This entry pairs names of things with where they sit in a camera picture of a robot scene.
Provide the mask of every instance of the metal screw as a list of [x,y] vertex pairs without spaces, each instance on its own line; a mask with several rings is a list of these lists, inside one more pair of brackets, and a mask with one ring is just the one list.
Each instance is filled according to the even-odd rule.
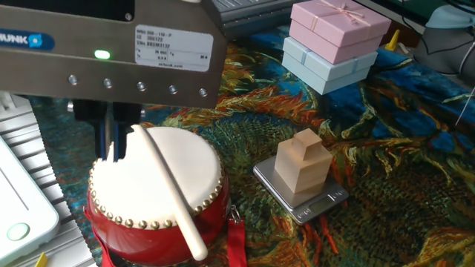
[[68,77],[68,81],[72,85],[77,85],[77,78],[72,74]]
[[74,104],[72,101],[68,102],[68,112],[74,112]]
[[205,97],[208,96],[208,91],[205,88],[200,89],[200,96]]
[[110,79],[105,79],[104,80],[104,86],[107,88],[107,89],[111,89],[112,88],[112,81]]
[[140,92],[143,92],[144,90],[147,89],[147,87],[145,86],[145,84],[144,84],[143,82],[139,82],[139,83],[137,84],[137,88],[139,88],[139,91],[140,91]]
[[178,93],[178,90],[176,89],[176,87],[174,85],[170,85],[170,87],[168,89],[170,89],[171,94]]

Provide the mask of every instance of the kitchen scale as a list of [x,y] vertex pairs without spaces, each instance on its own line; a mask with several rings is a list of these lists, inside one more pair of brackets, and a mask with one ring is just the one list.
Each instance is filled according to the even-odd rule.
[[275,156],[258,163],[253,171],[299,225],[308,223],[349,196],[333,177],[327,177],[322,187],[294,194],[275,171]]

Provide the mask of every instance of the pink gift box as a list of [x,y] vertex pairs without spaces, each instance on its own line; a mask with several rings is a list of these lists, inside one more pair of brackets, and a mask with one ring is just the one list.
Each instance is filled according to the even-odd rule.
[[346,47],[337,47],[296,21],[292,21],[290,24],[289,35],[332,64],[374,52],[378,49],[382,39],[380,36]]
[[[391,24],[388,18],[351,0],[294,4],[290,17],[290,36],[333,64],[375,51]],[[354,50],[354,54],[339,49]]]

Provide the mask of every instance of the white drumstick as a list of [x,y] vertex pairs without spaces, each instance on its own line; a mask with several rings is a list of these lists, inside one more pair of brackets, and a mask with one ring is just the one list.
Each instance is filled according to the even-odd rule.
[[180,230],[185,237],[186,244],[190,248],[193,258],[195,260],[206,259],[208,256],[208,249],[203,242],[200,233],[196,229],[196,225],[191,219],[190,213],[184,203],[185,200],[181,198],[180,193],[175,187],[171,175],[165,166],[166,162],[164,162],[164,159],[160,156],[161,153],[157,151],[155,141],[148,135],[146,132],[147,130],[141,125],[133,125],[132,129],[142,137],[150,156],[157,163],[158,170],[162,174],[168,192],[170,192],[170,197],[173,200],[172,202],[174,203],[174,215],[175,219],[177,219],[178,227],[180,227]]

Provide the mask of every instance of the ribbon bow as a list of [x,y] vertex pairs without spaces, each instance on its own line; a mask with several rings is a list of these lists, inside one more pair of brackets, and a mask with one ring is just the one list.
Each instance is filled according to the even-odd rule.
[[347,17],[351,21],[351,24],[355,24],[356,22],[361,22],[363,24],[371,26],[371,24],[369,24],[368,22],[363,20],[363,18],[364,18],[363,14],[355,12],[355,11],[346,10],[347,4],[345,4],[345,3],[341,4],[340,7],[336,7],[336,6],[330,4],[329,2],[327,2],[325,0],[320,0],[320,1],[324,4],[317,4],[317,5],[321,5],[323,7],[329,7],[329,8],[332,8],[332,9],[334,9],[334,10],[340,12],[340,13],[343,13],[343,14],[347,15]]

